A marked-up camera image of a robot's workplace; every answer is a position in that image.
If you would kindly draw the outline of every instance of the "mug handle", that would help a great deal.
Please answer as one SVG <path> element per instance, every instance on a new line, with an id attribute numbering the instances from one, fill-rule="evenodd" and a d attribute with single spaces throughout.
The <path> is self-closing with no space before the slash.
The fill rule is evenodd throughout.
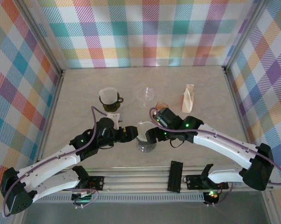
<path id="1" fill-rule="evenodd" d="M 118 102 L 121 104 L 123 102 L 123 98 L 122 97 L 119 97 L 118 98 Z"/>

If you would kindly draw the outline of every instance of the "beige floor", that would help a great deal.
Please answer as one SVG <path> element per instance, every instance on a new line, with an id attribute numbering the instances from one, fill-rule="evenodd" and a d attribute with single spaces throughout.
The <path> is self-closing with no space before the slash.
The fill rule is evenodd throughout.
<path id="1" fill-rule="evenodd" d="M 149 120 L 149 109 L 140 108 L 135 96 L 135 90 L 142 86 L 154 89 L 151 106 L 163 101 L 174 113 L 185 118 L 187 114 L 182 113 L 181 105 L 186 84 L 195 85 L 192 116 L 220 132 L 245 140 L 219 66 L 67 70 L 43 158 L 93 127 L 91 106 L 103 111 L 98 99 L 100 89 L 113 86 L 118 90 L 124 98 L 119 109 L 124 121 L 120 125 L 130 126 Z M 99 150 L 81 164 L 85 168 L 169 166 L 171 160 L 183 162 L 185 166 L 232 162 L 215 151 L 188 142 L 176 149 L 169 142 L 160 142 L 152 152 L 142 153 L 134 140 L 117 143 L 109 150 Z"/>

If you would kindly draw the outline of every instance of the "robotic arm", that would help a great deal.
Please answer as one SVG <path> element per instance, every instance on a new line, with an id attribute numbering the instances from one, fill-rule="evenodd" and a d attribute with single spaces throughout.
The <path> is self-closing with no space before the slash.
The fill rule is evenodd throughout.
<path id="1" fill-rule="evenodd" d="M 261 144 L 257 147 L 232 139 L 197 118 L 188 116 L 182 120 L 168 108 L 163 108 L 154 117 L 151 111 L 152 109 L 151 119 L 157 127 L 147 131 L 148 142 L 174 139 L 188 141 L 209 147 L 238 163 L 227 167 L 208 164 L 199 178 L 190 176 L 190 180 L 198 183 L 200 189 L 212 189 L 214 184 L 222 182 L 244 182 L 254 189 L 265 190 L 274 168 L 268 162 L 273 160 L 268 145 Z M 132 141 L 137 135 L 137 128 L 134 126 L 117 128 L 112 119 L 101 118 L 98 122 L 95 121 L 93 129 L 76 136 L 52 156 L 19 171 L 14 168 L 6 170 L 0 187 L 4 196 L 3 210 L 7 205 L 10 214 L 16 214 L 39 198 L 54 192 L 73 188 L 89 189 L 89 175 L 82 166 L 75 166 L 66 173 L 57 173 L 95 155 L 101 147 Z"/>

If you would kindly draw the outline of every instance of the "mug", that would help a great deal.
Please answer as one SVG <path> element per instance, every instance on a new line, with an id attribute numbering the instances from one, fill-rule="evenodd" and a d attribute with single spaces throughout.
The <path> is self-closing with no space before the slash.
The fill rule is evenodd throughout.
<path id="1" fill-rule="evenodd" d="M 115 88 L 107 87 L 100 90 L 99 101 L 106 112 L 115 112 L 121 106 L 123 98 L 120 97 L 120 94 Z"/>

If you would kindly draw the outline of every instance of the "paper bag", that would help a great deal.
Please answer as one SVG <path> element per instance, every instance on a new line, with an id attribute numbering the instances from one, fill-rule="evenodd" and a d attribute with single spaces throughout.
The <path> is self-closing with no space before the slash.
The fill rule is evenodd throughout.
<path id="1" fill-rule="evenodd" d="M 190 113 L 193 107 L 193 99 L 194 99 L 194 85 L 187 84 L 184 90 L 183 96 L 183 113 Z"/>

